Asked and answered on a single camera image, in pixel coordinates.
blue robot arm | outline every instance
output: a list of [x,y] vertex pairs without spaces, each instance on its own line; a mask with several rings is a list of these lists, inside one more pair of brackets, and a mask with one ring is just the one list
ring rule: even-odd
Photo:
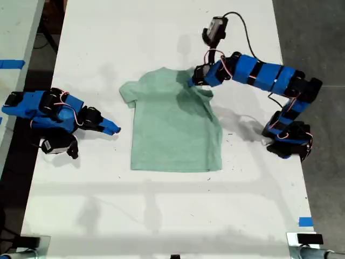
[[[254,57],[234,52],[231,57],[224,54],[215,62],[215,52],[221,39],[225,38],[228,14],[240,17],[244,24],[247,41]],[[288,158],[291,154],[299,154],[304,160],[311,151],[313,136],[310,126],[302,121],[295,121],[316,98],[322,81],[312,78],[305,80],[305,74],[288,66],[262,62],[255,57],[247,34],[246,25],[240,14],[236,12],[226,13],[223,17],[214,17],[208,29],[203,30],[203,40],[210,47],[209,62],[197,66],[188,85],[220,85],[225,80],[252,85],[263,91],[288,97],[289,101],[276,111],[266,124],[262,135],[269,137],[273,142],[267,146],[267,150],[282,158]]]
[[103,118],[96,108],[84,106],[83,101],[57,88],[49,91],[12,92],[2,112],[29,119],[30,128],[45,139],[45,145],[42,145],[45,153],[67,151],[73,154],[72,158],[78,157],[77,140],[72,135],[77,128],[108,135],[121,130],[115,123]]

green t-shirt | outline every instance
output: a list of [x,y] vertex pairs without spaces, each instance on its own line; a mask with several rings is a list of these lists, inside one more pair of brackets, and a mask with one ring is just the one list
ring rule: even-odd
[[222,128],[211,91],[188,87],[192,71],[161,68],[120,88],[135,108],[132,170],[207,172],[222,168]]

table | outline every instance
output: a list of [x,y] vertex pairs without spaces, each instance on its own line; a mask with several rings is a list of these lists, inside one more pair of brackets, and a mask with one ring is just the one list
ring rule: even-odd
[[[43,5],[44,0],[1,0],[0,2],[0,59],[19,59],[26,62],[21,70],[0,69],[0,100],[2,104],[12,91],[22,91],[24,88]],[[1,111],[0,117],[3,117],[0,126],[1,176],[16,118],[9,118]]]
[[[289,258],[286,232],[313,230],[298,226],[311,215],[299,158],[269,153],[260,135],[278,106],[254,87],[214,89],[221,171],[130,170],[134,110],[119,87],[163,66],[201,64],[202,28],[227,11],[243,15],[260,59],[281,63],[270,0],[69,0],[52,87],[122,131],[77,131],[78,160],[39,152],[22,234],[51,236],[48,258]],[[242,23],[229,19],[219,49],[249,53]]]

white tabletop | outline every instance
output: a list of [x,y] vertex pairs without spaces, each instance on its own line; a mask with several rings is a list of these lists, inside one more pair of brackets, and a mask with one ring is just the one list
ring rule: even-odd
[[[289,258],[286,232],[311,214],[299,158],[263,145],[260,131],[278,109],[267,92],[234,81],[214,89],[223,170],[130,170],[134,110],[119,87],[163,66],[201,64],[202,28],[227,11],[243,15],[260,59],[281,63],[270,0],[69,0],[52,87],[122,131],[77,131],[77,160],[39,152],[22,234],[51,236],[49,258]],[[243,25],[229,19],[219,49],[249,54]]]
[[[0,59],[19,59],[26,64],[22,70],[0,69],[1,106],[12,91],[22,91],[29,65],[33,42],[42,13],[44,0],[0,1]],[[12,139],[15,117],[1,112],[0,126],[0,176]]]

shirt sleeve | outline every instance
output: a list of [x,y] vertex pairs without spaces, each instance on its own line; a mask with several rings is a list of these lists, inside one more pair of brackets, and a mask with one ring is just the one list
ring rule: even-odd
[[129,108],[135,107],[135,102],[139,99],[141,86],[139,82],[130,81],[120,87],[120,94]]

